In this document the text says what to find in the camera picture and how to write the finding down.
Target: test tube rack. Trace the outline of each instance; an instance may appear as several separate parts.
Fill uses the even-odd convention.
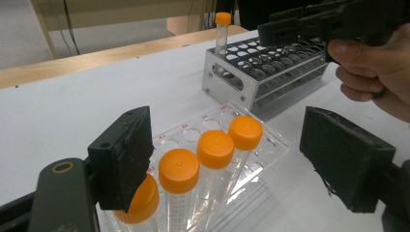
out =
[[[230,43],[224,56],[208,49],[202,90],[220,104],[235,101],[251,112],[293,92],[327,67],[324,43],[308,40],[264,47],[259,38]]]
[[[197,142],[202,133],[211,130],[227,132],[231,121],[239,115],[248,115],[258,120],[247,109],[231,101],[153,138],[155,149],[150,159],[148,172],[154,176],[159,185],[160,205],[156,211],[156,218],[161,232],[166,231],[164,190],[160,185],[158,176],[158,165],[161,157],[166,152],[177,148],[188,149],[196,153]],[[228,226],[233,219],[248,217],[252,209],[257,208],[258,202],[263,204],[271,194],[264,180],[272,178],[275,169],[279,166],[280,158],[289,150],[289,144],[279,133],[262,122],[260,123],[263,126],[261,141],[258,147],[251,151],[232,195],[225,199],[224,204],[220,204],[218,220],[209,224],[206,231],[224,231],[225,226]],[[194,201],[195,196],[193,194],[191,207],[194,205]],[[249,209],[248,215],[244,215],[244,209]],[[211,213],[204,217],[204,220],[208,219]],[[112,229],[119,232],[129,231],[118,226],[121,222],[113,216],[112,212],[105,212],[105,215]],[[189,224],[187,231],[198,231],[196,225]]]

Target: human hand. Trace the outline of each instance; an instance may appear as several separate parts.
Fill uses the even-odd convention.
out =
[[[374,101],[384,111],[410,123],[410,24],[398,28],[382,46],[333,40],[329,54],[340,63],[341,92],[357,102]],[[375,93],[383,92],[379,99]]]

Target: white tabletop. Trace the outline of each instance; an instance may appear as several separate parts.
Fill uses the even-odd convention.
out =
[[[229,43],[256,37],[255,31]],[[87,157],[87,147],[122,113],[151,108],[153,135],[179,126],[220,105],[201,90],[205,50],[214,42],[166,52],[0,90],[0,205],[36,189],[40,171],[64,158]],[[248,219],[233,221],[235,231],[382,231],[376,214],[349,212],[330,197],[310,162],[299,151],[308,105],[333,110],[397,147],[395,163],[410,156],[408,124],[372,102],[352,102],[339,91],[335,64],[317,89],[265,119],[291,144],[269,184],[272,196]],[[101,218],[102,230],[106,230]]]

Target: conical centrifuge tube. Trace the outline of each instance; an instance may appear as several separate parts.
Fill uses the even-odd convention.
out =
[[[228,26],[231,23],[231,14],[217,13],[215,23],[217,24],[215,55],[224,59],[227,54]],[[216,63],[214,66],[214,72],[216,74],[223,72],[223,69],[218,63]]]
[[[228,135],[235,144],[235,152],[231,163],[224,170],[226,172],[224,177],[230,179],[230,183],[226,189],[218,192],[214,206],[217,206],[221,201],[225,200],[227,195],[232,193],[247,162],[250,151],[258,146],[262,133],[262,125],[248,115],[241,115],[232,120],[229,125]]]
[[[191,224],[196,224],[194,231],[205,228],[206,217],[219,191],[222,170],[231,162],[234,148],[232,138],[220,130],[206,131],[199,138],[196,155],[201,165],[191,218]]]
[[[187,231],[191,191],[199,178],[199,161],[186,149],[165,153],[159,164],[159,178],[165,190],[167,231]]]
[[[147,174],[145,180],[136,190],[130,209],[115,211],[115,216],[121,223],[121,231],[124,232],[158,232],[155,211],[160,202],[160,194],[157,182]]]

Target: orange cap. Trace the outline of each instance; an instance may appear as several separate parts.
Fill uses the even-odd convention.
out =
[[[159,177],[166,191],[174,194],[189,192],[198,182],[198,158],[186,149],[173,149],[162,156]]]
[[[223,169],[232,160],[235,146],[225,132],[209,130],[201,135],[196,149],[199,162],[211,169]]]
[[[228,130],[228,134],[233,139],[235,147],[243,151],[255,149],[259,144],[262,133],[262,125],[246,115],[234,118]]]
[[[137,224],[148,219],[156,211],[159,203],[157,183],[150,174],[147,174],[133,196],[129,211],[115,211],[115,215],[124,223]]]
[[[230,13],[217,13],[215,18],[215,23],[217,25],[229,25],[231,22],[231,14]]]

